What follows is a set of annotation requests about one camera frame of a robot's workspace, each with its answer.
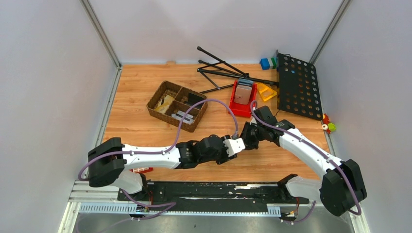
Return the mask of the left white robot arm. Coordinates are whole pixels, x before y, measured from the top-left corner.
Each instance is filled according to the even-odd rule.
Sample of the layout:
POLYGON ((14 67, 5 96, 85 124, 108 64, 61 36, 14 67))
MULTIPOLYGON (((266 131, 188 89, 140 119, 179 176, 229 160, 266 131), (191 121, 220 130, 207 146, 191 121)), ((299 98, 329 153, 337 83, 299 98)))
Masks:
POLYGON ((88 182, 91 187, 116 186, 136 200, 144 200, 149 188, 145 178, 131 172, 132 169, 191 169, 210 161, 220 165, 236 158, 243 150, 243 140, 229 136, 210 135, 200 141, 191 140, 170 147, 135 147, 113 137, 88 153, 88 182))

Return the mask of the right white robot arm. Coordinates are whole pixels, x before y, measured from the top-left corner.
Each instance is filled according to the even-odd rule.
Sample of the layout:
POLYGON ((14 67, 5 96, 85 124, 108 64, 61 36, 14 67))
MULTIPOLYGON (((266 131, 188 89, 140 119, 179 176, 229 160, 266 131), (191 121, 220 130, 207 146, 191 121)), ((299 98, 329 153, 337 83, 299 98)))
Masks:
POLYGON ((360 166, 352 159, 344 161, 311 142, 287 120, 277 121, 268 106, 250 105, 252 121, 246 122, 241 133, 246 149, 257 149, 260 141, 275 143, 291 152, 310 167, 318 180, 291 175, 278 188, 278 198, 291 202, 302 197, 323 206, 333 215, 346 212, 361 215, 360 202, 367 198, 360 166))

